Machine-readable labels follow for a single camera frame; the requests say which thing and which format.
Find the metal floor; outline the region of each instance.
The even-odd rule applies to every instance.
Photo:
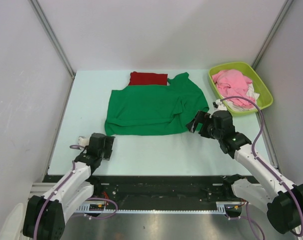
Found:
[[[250,217],[263,229],[266,240],[296,240],[282,235],[255,207]],[[105,220],[72,218],[61,240],[254,240],[247,220],[228,221],[216,214],[116,214]]]

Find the white cloth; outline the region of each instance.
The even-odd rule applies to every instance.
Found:
[[[254,92],[254,86],[253,86],[252,83],[248,84],[248,91],[247,91],[246,95],[248,97],[254,98],[256,100],[256,103],[257,103],[258,97],[260,96],[259,93]],[[245,108],[245,107],[237,106],[237,105],[233,104],[233,102],[230,101],[230,100],[227,100],[227,104],[235,112],[245,112],[245,111],[255,109],[254,106],[252,106],[251,108]]]

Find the laundry basket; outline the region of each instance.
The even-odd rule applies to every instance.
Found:
[[[241,61],[224,63],[218,66],[214,66],[209,70],[208,75],[209,75],[210,86],[217,98],[223,99],[224,97],[219,93],[213,81],[212,76],[217,74],[221,70],[229,70],[229,69],[236,69],[242,72],[243,75],[249,77],[252,80],[255,93],[259,93],[259,98],[257,99],[257,105],[259,106],[260,109],[265,109],[270,105],[272,105],[274,99],[270,91],[267,89],[266,85],[263,83],[261,78],[254,71],[254,69],[252,69],[250,65]],[[256,108],[248,111],[235,111],[232,110],[226,102],[224,104],[226,105],[228,111],[233,116],[244,116],[244,115],[256,113],[258,111]]]

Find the green cloth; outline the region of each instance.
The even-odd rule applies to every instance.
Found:
[[[111,91],[105,131],[108,136],[169,135],[186,132],[198,110],[209,110],[202,90],[187,72],[169,86],[131,85]]]

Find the white wall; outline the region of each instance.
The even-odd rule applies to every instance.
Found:
[[[39,0],[77,70],[252,63],[285,0]]]
[[[281,170],[303,183],[303,0],[295,1],[257,69],[274,97],[264,110]]]
[[[0,0],[0,229],[44,171],[71,79],[27,0]]]

